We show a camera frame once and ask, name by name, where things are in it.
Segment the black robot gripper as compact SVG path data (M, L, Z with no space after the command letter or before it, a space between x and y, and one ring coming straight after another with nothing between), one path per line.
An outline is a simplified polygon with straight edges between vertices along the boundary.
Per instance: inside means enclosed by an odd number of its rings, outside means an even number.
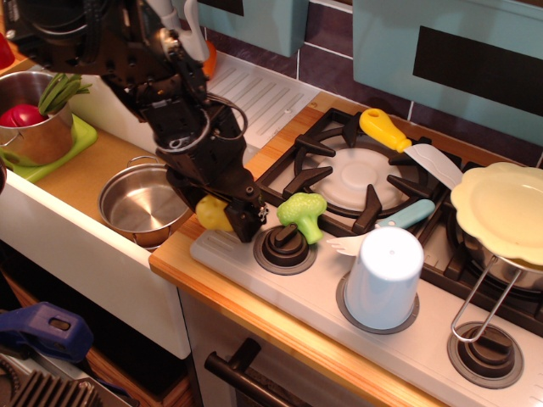
M154 131L157 154L170 166L166 180L192 210L205 197L227 202L225 213L242 243L266 223L266 204L244 167L248 120L228 101L197 105L158 102L141 109Z

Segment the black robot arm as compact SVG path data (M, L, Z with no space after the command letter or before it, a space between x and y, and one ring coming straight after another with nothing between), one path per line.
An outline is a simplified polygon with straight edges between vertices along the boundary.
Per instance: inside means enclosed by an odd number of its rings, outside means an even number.
M168 182L191 208L208 196L226 205L247 243L267 209L244 167L248 121L231 101L208 92L203 65L144 1L5 1L8 39L53 72L96 75L150 125Z

